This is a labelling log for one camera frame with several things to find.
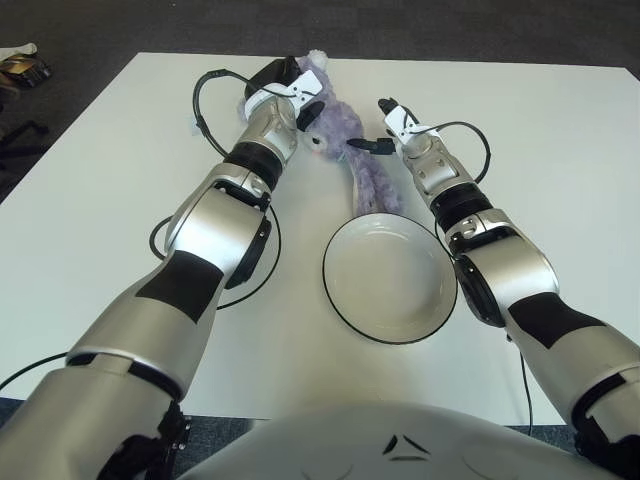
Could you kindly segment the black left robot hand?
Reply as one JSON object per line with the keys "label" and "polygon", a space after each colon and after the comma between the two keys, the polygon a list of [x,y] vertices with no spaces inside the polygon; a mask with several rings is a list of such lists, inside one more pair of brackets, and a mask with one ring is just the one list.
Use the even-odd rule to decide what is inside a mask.
{"label": "black left robot hand", "polygon": [[242,112],[249,120],[264,101],[284,99],[293,107],[297,129],[304,132],[324,109],[322,90],[316,74],[303,71],[293,56],[276,59],[247,81]]}

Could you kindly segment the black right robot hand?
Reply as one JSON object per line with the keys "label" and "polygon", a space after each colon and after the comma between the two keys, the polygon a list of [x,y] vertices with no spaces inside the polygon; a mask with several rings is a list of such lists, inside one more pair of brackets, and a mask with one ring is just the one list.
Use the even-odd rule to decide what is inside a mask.
{"label": "black right robot hand", "polygon": [[[395,107],[398,106],[398,102],[389,97],[378,100],[378,107],[384,114],[389,114]],[[386,156],[392,155],[396,152],[395,139],[396,135],[389,129],[386,130],[386,137],[379,137],[375,140],[367,140],[364,138],[351,138],[346,143],[359,150],[364,150],[372,155]]]}

